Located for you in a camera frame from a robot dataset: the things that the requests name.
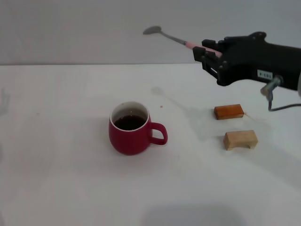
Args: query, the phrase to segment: wooden block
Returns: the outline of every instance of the wooden block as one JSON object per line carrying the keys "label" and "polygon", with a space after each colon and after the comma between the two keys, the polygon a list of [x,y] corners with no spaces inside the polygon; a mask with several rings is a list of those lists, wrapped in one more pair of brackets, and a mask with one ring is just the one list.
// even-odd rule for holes
{"label": "wooden block", "polygon": [[217,120],[242,118],[244,111],[240,105],[226,105],[214,108],[214,114]]}
{"label": "wooden block", "polygon": [[254,130],[227,132],[224,138],[225,148],[229,151],[234,147],[254,149],[258,143]]}

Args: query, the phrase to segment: metal spoon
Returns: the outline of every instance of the metal spoon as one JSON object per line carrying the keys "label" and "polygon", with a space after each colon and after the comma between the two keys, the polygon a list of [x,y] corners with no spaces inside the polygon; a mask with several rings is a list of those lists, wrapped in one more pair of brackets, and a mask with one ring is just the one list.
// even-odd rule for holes
{"label": "metal spoon", "polygon": [[178,39],[176,37],[173,37],[169,34],[166,34],[162,31],[162,28],[160,26],[152,26],[152,27],[149,27],[147,29],[144,30],[143,34],[155,34],[155,33],[159,33],[159,34],[162,34],[163,36],[167,37],[168,39],[171,39],[175,42],[178,42],[184,46],[186,46],[187,48],[189,49],[193,49],[194,47],[198,46],[198,47],[201,47],[201,48],[205,48],[207,51],[210,51],[210,52],[214,52],[216,54],[217,57],[221,57],[222,53],[219,52],[219,51],[216,51],[214,49],[211,49],[211,48],[207,48],[205,46],[202,46],[202,45],[197,45],[197,44],[194,44],[192,42],[189,42],[189,41],[184,41],[182,39]]}

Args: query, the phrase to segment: dark liquid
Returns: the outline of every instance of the dark liquid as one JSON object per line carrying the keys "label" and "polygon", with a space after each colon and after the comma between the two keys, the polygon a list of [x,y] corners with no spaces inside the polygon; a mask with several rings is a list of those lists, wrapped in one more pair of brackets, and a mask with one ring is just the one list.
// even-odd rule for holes
{"label": "dark liquid", "polygon": [[146,120],[140,116],[127,115],[118,119],[114,124],[119,129],[123,130],[134,130],[144,125]]}

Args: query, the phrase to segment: wire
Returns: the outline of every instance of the wire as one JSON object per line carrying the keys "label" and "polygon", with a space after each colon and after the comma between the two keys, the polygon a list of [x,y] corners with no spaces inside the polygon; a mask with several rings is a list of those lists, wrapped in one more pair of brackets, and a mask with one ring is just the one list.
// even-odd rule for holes
{"label": "wire", "polygon": [[277,107],[277,108],[272,109],[272,101],[269,101],[269,111],[270,112],[275,112],[275,111],[283,110],[283,109],[290,108],[290,107],[301,107],[301,104],[286,105],[283,107]]}

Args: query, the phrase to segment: orange wooden block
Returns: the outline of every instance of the orange wooden block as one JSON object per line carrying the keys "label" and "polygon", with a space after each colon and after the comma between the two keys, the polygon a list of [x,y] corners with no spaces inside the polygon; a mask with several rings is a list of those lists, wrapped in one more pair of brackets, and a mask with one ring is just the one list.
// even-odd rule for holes
{"label": "orange wooden block", "polygon": [[214,108],[214,114],[217,120],[242,118],[244,111],[240,105],[226,105]]}

